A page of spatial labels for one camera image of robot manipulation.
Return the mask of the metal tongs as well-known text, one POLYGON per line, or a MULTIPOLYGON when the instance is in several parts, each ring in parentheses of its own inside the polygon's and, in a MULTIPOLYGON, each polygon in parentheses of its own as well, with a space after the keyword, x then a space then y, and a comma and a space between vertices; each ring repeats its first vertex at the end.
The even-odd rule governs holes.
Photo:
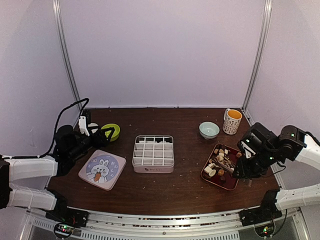
POLYGON ((212 158, 212 162, 218 167, 232 174, 235 170, 236 164, 233 163, 228 157, 216 155, 212 158))

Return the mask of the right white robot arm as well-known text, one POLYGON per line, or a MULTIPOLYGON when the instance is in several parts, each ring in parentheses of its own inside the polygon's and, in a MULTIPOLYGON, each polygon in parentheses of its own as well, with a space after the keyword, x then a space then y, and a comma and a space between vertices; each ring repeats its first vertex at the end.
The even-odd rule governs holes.
POLYGON ((320 142, 312 133, 286 125, 275 135, 256 122, 237 146, 242 153, 232 174, 237 179, 265 177, 274 164, 284 168, 286 161, 291 162, 281 176, 284 186, 268 190, 260 206, 239 213, 244 224, 279 218, 284 210, 320 203, 320 142))

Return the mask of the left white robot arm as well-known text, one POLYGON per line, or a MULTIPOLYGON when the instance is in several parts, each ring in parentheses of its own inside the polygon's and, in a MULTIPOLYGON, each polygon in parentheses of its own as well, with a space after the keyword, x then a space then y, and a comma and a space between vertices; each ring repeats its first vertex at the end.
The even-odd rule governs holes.
POLYGON ((14 181, 37 177, 63 177, 91 148, 108 145, 114 127, 90 126, 77 132, 71 125, 61 126, 53 135, 55 147, 38 156, 0 157, 0 207, 21 207, 44 210, 51 218, 67 222, 74 218, 67 200, 54 190, 16 186, 14 181))

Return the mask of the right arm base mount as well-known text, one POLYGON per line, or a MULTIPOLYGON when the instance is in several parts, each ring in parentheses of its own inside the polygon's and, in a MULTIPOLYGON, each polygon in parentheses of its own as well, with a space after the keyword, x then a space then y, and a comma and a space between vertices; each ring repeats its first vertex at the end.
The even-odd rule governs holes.
POLYGON ((253 226, 255 234, 263 239, 274 237, 284 225, 283 222, 279 229, 276 227, 275 220, 283 216, 279 210, 271 210, 259 206, 245 208, 238 214, 242 226, 253 226))

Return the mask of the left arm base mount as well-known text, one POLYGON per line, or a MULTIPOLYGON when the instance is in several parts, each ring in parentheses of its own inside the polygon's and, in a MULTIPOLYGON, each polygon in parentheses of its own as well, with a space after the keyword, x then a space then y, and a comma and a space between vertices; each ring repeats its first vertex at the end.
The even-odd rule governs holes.
POLYGON ((77 230, 87 226, 89 212, 74 208, 64 210, 44 210, 45 217, 56 223, 53 227, 53 234, 58 240, 66 240, 77 230))

